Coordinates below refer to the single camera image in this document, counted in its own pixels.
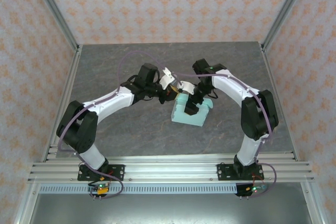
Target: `robotic arm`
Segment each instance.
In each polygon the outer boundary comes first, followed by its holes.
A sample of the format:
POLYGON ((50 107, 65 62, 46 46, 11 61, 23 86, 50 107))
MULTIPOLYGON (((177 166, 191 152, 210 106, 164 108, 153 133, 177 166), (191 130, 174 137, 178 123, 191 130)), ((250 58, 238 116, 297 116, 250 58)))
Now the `robotic arm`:
POLYGON ((253 174, 260 174, 261 166, 255 163, 259 146, 262 140, 268 137, 267 123, 261 112, 258 102, 253 94, 261 101, 266 110, 271 130, 279 124, 272 93, 268 90, 259 91, 251 88, 239 79, 235 78, 226 67, 221 64, 209 66, 205 59, 198 60, 193 64, 196 74, 222 76, 203 76, 199 77, 200 83, 195 87, 194 92, 189 94, 185 107, 185 113, 189 115, 196 114, 198 107, 196 104, 203 102, 203 97, 211 94, 214 89, 219 89, 232 98, 242 109, 241 128, 245 135, 242 146, 234 158, 232 167, 225 166, 226 174, 221 176, 223 180, 227 177, 229 180, 233 175, 238 179, 250 180, 253 174))
POLYGON ((194 115, 198 112, 196 105, 202 104, 204 97, 211 94, 214 89, 219 89, 241 107, 241 126, 245 133, 242 147, 235 156, 233 165, 225 165, 223 175, 219 176, 222 178, 220 180, 251 180, 253 174, 263 177, 263 174, 259 172, 261 166, 255 163, 255 158, 262 140, 268 136, 269 132, 264 115, 252 93, 256 94, 257 98, 261 100, 267 112, 271 130, 273 130, 279 121, 271 92, 268 90, 260 92, 251 88, 235 78, 223 65, 210 66, 205 59, 194 63, 193 69, 196 74, 208 76, 200 76, 200 82, 197 85, 181 81, 175 88, 172 86, 174 78, 168 69, 163 70, 165 75, 160 78, 158 68, 145 63, 138 75, 132 76, 121 84, 119 92, 112 99, 107 98, 116 93, 118 89, 90 102, 71 102, 56 134, 61 136, 66 125, 79 111, 94 104, 70 126, 64 136, 64 142, 78 152, 81 158, 93 169, 106 174, 109 172, 108 161, 94 144, 97 125, 103 119, 121 108, 144 100, 145 97, 157 97, 163 104, 165 101, 175 100, 178 93, 182 91, 189 93, 184 112, 194 115))
POLYGON ((178 91, 171 85, 174 78, 167 69, 164 72, 166 73, 165 77, 160 79, 158 68, 152 64, 145 63, 138 75, 132 76, 128 81, 121 84, 119 92, 112 99, 107 98, 116 93, 117 89, 83 104, 78 101, 71 102, 58 126, 57 136, 60 137, 62 135, 66 125, 79 111, 88 105, 95 104, 70 126, 64 136, 64 142, 71 146, 93 169, 106 173, 108 161, 94 144, 97 125, 115 111, 144 100, 145 97, 158 97, 161 104, 165 101, 175 100, 178 91), (158 75, 158 80, 154 82, 156 74, 158 75))

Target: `teal block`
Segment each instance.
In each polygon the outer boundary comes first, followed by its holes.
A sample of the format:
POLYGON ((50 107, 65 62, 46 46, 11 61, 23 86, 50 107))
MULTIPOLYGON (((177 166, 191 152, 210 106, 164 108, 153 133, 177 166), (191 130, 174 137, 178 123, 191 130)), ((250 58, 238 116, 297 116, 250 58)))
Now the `teal block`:
POLYGON ((188 100, 188 94, 179 94, 175 100, 175 105, 172 112, 172 122, 186 123, 202 127, 209 110, 214 107, 212 100, 205 98, 202 105, 197 104, 199 111, 195 115, 184 113, 184 108, 188 100))

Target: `wallpaper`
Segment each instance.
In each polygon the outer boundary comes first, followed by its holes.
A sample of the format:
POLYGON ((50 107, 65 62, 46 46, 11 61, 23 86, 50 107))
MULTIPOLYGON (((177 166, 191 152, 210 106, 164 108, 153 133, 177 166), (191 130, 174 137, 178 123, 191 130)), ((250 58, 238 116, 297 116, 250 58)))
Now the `wallpaper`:
POLYGON ((72 56, 43 0, 0 0, 0 223, 42 158, 72 56))
POLYGON ((297 0, 267 56, 300 158, 336 220, 336 0, 297 0))
POLYGON ((262 42, 285 0, 56 0, 80 44, 262 42))

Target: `purple cable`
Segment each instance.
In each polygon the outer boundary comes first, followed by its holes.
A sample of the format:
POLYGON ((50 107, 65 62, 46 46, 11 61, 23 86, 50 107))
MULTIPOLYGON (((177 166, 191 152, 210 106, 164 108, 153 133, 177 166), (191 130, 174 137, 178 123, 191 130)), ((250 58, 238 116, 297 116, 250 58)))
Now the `purple cable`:
MULTIPOLYGON (((94 105, 99 105, 100 103, 103 103, 103 102, 106 102, 110 99, 112 99, 113 97, 115 97, 119 90, 120 90, 120 69, 121 69, 121 66, 123 64, 123 62, 131 55, 135 55, 135 54, 145 54, 147 56, 149 56, 150 58, 152 58, 152 60, 154 60, 162 69, 165 69, 165 67, 158 62, 157 59, 155 59, 155 57, 153 57, 151 54, 147 53, 147 52, 144 52, 144 51, 131 51, 129 52, 128 54, 126 54, 119 62, 119 66, 118 66, 118 72, 117 72, 117 81, 118 81, 118 88, 116 90, 115 93, 113 93, 112 95, 110 95, 109 97, 106 97, 105 99, 102 99, 100 101, 97 101, 95 104, 90 104, 88 105, 87 107, 83 108, 81 111, 79 111, 70 121, 69 123, 66 125, 66 127, 64 128, 60 138, 59 138, 59 141, 58 141, 58 144, 57 144, 57 149, 58 151, 60 152, 68 152, 68 153, 73 153, 74 150, 66 150, 66 149, 62 149, 61 145, 62 145, 62 141, 63 141, 63 138, 65 136, 65 134, 67 133, 67 131, 69 130, 70 126, 74 123, 74 121, 80 116, 82 115, 85 111, 87 111, 89 108, 93 107, 94 105)), ((181 81, 176 77, 176 76, 173 76, 175 78, 175 80, 181 84, 181 81)))
POLYGON ((233 77, 233 76, 228 76, 227 74, 223 74, 223 73, 207 73, 207 74, 187 74, 187 73, 176 73, 174 72, 174 74, 178 75, 178 76, 186 76, 186 77, 212 77, 212 76, 222 76, 222 77, 226 77, 229 79, 234 80, 235 82, 237 82, 239 85, 241 85, 247 92, 249 92, 251 95, 253 95, 253 97, 256 99, 257 103, 259 104, 263 115, 265 117, 265 121, 266 121, 266 125, 267 125, 267 130, 268 130, 268 134, 269 136, 267 137, 267 139, 271 138, 272 136, 272 130, 271 130, 271 125, 269 123, 268 120, 268 116, 266 113, 266 110, 263 106, 263 104, 261 103, 260 99, 257 97, 256 94, 254 94, 254 92, 252 92, 249 87, 247 87, 244 83, 242 83, 240 80, 238 80, 237 78, 233 77))
MULTIPOLYGON (((85 111, 87 111, 89 108, 91 108, 91 107, 93 107, 93 106, 95 106, 95 105, 99 105, 99 104, 101 104, 101 103, 103 103, 103 102, 106 102, 106 101, 111 100, 113 97, 115 97, 115 96, 118 94, 118 92, 119 92, 119 90, 120 90, 120 69, 121 69, 121 66, 122 66, 123 62, 125 61, 125 59, 127 59, 129 56, 134 55, 134 54, 145 54, 145 55, 149 56, 150 58, 152 58, 152 59, 153 59, 153 60, 154 60, 154 61, 155 61, 155 62, 156 62, 162 69, 165 68, 165 67, 164 67, 163 65, 161 65, 161 64, 160 64, 160 63, 159 63, 153 56, 151 56, 151 55, 150 55, 149 53, 147 53, 147 52, 143 52, 143 51, 132 51, 132 52, 129 52, 128 54, 126 54, 126 55, 121 59, 121 61, 120 61, 120 63, 119 63, 119 66, 118 66, 118 73, 117 73, 118 88, 117 88, 116 92, 113 93, 112 95, 110 95, 109 97, 106 97, 106 98, 104 98, 104 99, 102 99, 102 100, 100 100, 100 101, 97 101, 97 102, 95 102, 95 103, 92 103, 92 104, 86 106, 85 108, 83 108, 82 110, 80 110, 80 111, 79 111, 79 112, 78 112, 78 113, 77 113, 77 114, 76 114, 76 115, 69 121, 69 123, 65 126, 65 128, 64 128, 64 130, 63 130, 63 132, 62 132, 62 134, 61 134, 61 136, 60 136, 60 138, 59 138, 58 145, 57 145, 57 147, 58 147, 58 151, 61 151, 61 152, 69 152, 69 153, 73 153, 73 152, 74 152, 74 150, 65 150, 65 149, 62 149, 62 148, 61 148, 62 141, 63 141, 63 138, 64 138, 65 134, 67 133, 67 131, 69 130, 69 128, 71 127, 71 125, 75 122, 75 120, 76 120, 78 117, 80 117, 80 115, 82 115, 85 111)), ((176 80, 177 82, 181 83, 181 81, 180 81, 176 76, 173 76, 173 77, 175 78, 175 80, 176 80)), ((121 192, 122 192, 123 189, 124 189, 124 185, 123 185, 123 183, 121 182, 121 180, 119 180, 118 178, 116 178, 116 177, 114 177, 114 176, 111 176, 111 175, 109 175, 109 174, 101 173, 101 172, 99 172, 99 171, 93 169, 89 164, 87 164, 87 163, 84 161, 84 159, 82 159, 82 157, 81 157, 78 153, 76 153, 76 155, 77 155, 77 157, 78 157, 82 162, 84 162, 85 165, 86 165, 91 171, 93 171, 94 173, 97 173, 97 174, 102 175, 102 176, 104 176, 104 177, 113 178, 113 179, 117 180, 117 181, 121 184, 121 189, 120 189, 119 192, 117 192, 116 194, 110 195, 110 196, 105 196, 105 197, 103 197, 104 199, 106 199, 106 198, 111 198, 111 197, 114 197, 114 196, 117 196, 117 195, 121 194, 121 192)))
MULTIPOLYGON (((237 82, 240 86, 242 86, 247 92, 249 92, 254 98, 255 100, 257 101, 257 103, 259 104, 262 112, 263 112, 263 115, 264 115, 264 118, 265 118, 265 121, 266 121, 266 125, 267 125, 267 130, 268 130, 268 137, 264 138, 264 140, 270 140, 271 137, 272 137, 272 130, 271 130, 271 125, 269 123, 269 120, 268 120, 268 116, 267 116, 267 113, 266 113, 266 110, 263 106, 263 104, 261 103, 260 99, 257 97, 256 94, 254 94, 253 91, 251 91, 244 83, 242 83, 240 80, 238 80, 237 78, 233 77, 233 76, 228 76, 227 74, 222 74, 222 73, 214 73, 214 74, 186 74, 186 73, 174 73, 178 76, 186 76, 186 77, 212 77, 212 76, 222 76, 222 77, 225 77, 225 78, 230 78, 232 80, 234 80, 235 82, 237 82)), ((250 196, 250 198, 256 198, 256 197, 259 197, 261 195, 264 195, 266 192, 269 192, 275 185, 276 181, 277 181, 277 172, 276 170, 274 169, 274 167, 270 164, 266 164, 266 163, 258 163, 258 160, 257 160, 257 156, 261 150, 261 147, 263 145, 263 141, 260 142, 260 145, 257 149, 257 152, 256 152, 256 155, 254 157, 254 162, 256 164, 259 164, 259 165, 267 165, 269 167, 271 167, 271 169, 273 170, 274 172, 274 181, 272 183, 272 185, 266 190, 266 191, 263 191, 261 194, 257 194, 257 195, 252 195, 250 196)))
MULTIPOLYGON (((77 153, 76 154, 76 156, 91 170, 91 171, 93 171, 94 173, 97 173, 97 174, 99 174, 99 175, 101 175, 101 176, 104 176, 104 177, 109 177, 109 178, 112 178, 112 179, 114 179, 114 180, 116 180, 116 181, 118 181, 119 183, 120 183, 120 185, 121 185, 121 189, 119 190, 119 192, 117 192, 117 193, 115 193, 115 194, 111 194, 111 195, 107 195, 107 196, 104 196, 104 197, 101 197, 100 199, 109 199, 109 198, 112 198, 112 197, 115 197, 115 196, 118 196, 119 194, 121 194, 121 192, 124 190, 124 184, 123 184, 123 182, 119 179, 119 178, 117 178, 117 177, 115 177, 115 176, 112 176, 112 175, 109 175, 109 174, 105 174, 105 173, 101 173, 101 172, 99 172, 99 171, 97 171, 97 170, 95 170, 95 169, 93 169, 88 163, 86 163, 85 162, 85 160, 77 153)), ((96 189, 96 188, 98 188, 98 186, 95 186, 95 187, 92 187, 91 188, 91 190, 90 190, 90 196, 92 197, 92 198, 95 198, 95 196, 92 194, 92 191, 94 190, 94 189, 96 189)))

